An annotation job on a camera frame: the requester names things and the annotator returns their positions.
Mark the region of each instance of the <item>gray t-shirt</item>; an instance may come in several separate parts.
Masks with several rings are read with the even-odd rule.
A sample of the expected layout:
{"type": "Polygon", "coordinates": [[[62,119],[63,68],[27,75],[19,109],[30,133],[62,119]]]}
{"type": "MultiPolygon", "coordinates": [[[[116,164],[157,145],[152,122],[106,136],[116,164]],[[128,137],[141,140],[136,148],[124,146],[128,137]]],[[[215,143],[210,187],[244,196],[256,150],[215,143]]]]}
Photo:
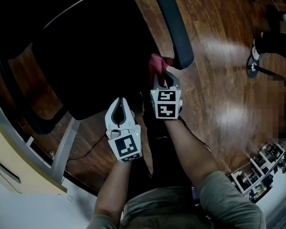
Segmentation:
{"type": "MultiPolygon", "coordinates": [[[[244,198],[220,171],[199,186],[200,204],[212,219],[198,214],[185,187],[163,187],[143,193],[124,207],[121,229],[239,228],[265,229],[261,209],[244,198]]],[[[95,215],[87,229],[115,229],[111,219],[95,215]]]]}

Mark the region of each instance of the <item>stand base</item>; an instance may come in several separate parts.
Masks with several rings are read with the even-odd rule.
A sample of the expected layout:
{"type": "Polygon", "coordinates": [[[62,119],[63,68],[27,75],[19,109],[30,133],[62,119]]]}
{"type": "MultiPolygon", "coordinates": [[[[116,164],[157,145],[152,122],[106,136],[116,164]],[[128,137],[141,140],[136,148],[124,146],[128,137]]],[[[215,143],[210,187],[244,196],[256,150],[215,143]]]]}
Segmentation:
{"type": "Polygon", "coordinates": [[[256,78],[258,70],[255,69],[255,66],[259,66],[259,61],[250,56],[247,62],[247,76],[249,78],[256,78]]]}

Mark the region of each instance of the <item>black chair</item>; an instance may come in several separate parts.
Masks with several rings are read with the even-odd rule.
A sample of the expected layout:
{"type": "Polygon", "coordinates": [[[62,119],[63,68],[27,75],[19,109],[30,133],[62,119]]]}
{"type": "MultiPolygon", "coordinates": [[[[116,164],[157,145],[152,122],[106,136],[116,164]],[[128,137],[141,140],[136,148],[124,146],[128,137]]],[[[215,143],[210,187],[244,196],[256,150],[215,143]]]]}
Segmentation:
{"type": "MultiPolygon", "coordinates": [[[[160,53],[134,0],[24,1],[0,0],[5,6],[0,9],[0,70],[36,133],[51,132],[67,111],[82,120],[107,109],[118,96],[148,88],[150,56],[160,53]],[[22,20],[10,24],[9,16],[22,20]],[[31,42],[38,65],[63,104],[51,120],[32,110],[7,61],[31,42]]],[[[157,1],[174,44],[173,66],[184,69],[194,55],[179,9],[175,0],[157,1]]]]}

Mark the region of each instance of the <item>hardwood floor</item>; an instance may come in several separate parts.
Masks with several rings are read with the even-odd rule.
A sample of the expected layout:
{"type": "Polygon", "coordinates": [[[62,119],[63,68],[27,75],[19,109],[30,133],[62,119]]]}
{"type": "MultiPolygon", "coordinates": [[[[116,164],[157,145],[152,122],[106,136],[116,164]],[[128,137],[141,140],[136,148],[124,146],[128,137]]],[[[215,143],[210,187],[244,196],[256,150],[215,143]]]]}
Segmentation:
{"type": "MultiPolygon", "coordinates": [[[[212,149],[218,164],[230,173],[258,153],[267,139],[277,137],[284,127],[286,87],[259,73],[249,79],[245,66],[254,36],[269,31],[266,7],[249,0],[176,0],[182,14],[195,62],[185,70],[169,70],[176,75],[183,93],[181,116],[193,133],[212,149]]],[[[268,4],[270,0],[256,0],[268,4]]],[[[286,10],[283,0],[274,0],[286,10]]],[[[173,57],[173,46],[156,0],[136,0],[162,56],[173,57]]],[[[262,55],[262,67],[286,77],[286,59],[276,54],[262,55]]],[[[33,109],[51,118],[61,103],[38,67],[29,46],[10,60],[18,84],[33,109]]],[[[19,114],[0,77],[0,94],[25,132],[48,155],[56,151],[71,119],[69,114],[49,135],[37,135],[19,114]]],[[[70,157],[81,157],[105,133],[105,112],[82,121],[70,157]]],[[[142,127],[144,159],[152,172],[142,112],[136,111],[142,127]]],[[[98,191],[108,176],[115,157],[106,138],[84,159],[68,162],[68,172],[98,191]]]]}

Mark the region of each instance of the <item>red cloth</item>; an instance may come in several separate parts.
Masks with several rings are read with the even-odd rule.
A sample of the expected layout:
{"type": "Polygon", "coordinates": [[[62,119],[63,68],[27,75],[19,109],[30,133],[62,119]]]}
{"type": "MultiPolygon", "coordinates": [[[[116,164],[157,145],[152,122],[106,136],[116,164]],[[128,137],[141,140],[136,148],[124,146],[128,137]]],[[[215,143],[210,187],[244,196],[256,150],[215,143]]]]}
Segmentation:
{"type": "Polygon", "coordinates": [[[153,86],[154,75],[157,74],[159,85],[164,86],[165,80],[164,77],[162,76],[162,72],[166,70],[168,65],[163,60],[163,58],[158,54],[153,53],[151,55],[151,59],[149,60],[148,66],[149,66],[150,85],[153,86]]]}

